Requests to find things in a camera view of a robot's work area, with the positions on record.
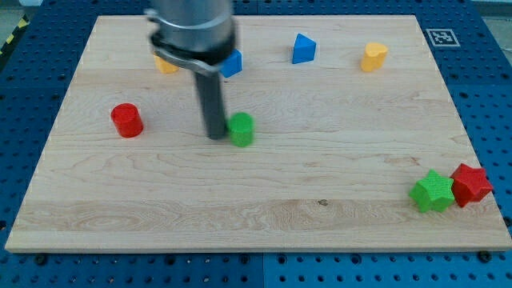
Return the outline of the yellow block behind arm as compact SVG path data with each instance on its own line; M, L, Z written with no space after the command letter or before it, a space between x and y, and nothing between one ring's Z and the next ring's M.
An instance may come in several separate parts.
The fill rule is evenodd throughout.
M162 74L173 74L179 71L179 67L175 66L173 64L170 64L169 62L165 61L163 58L154 55L154 63L156 68L162 73Z

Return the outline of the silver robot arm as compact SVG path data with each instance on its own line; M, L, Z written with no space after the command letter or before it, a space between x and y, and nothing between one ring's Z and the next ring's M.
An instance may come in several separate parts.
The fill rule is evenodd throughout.
M228 0L151 0L147 19L156 56L194 74L206 136L226 136L220 69L236 46L236 24Z

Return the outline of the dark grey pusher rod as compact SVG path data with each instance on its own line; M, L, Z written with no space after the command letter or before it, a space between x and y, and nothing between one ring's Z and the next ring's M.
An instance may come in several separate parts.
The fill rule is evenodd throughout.
M210 75L194 73L206 136L219 140L226 136L226 114L219 72Z

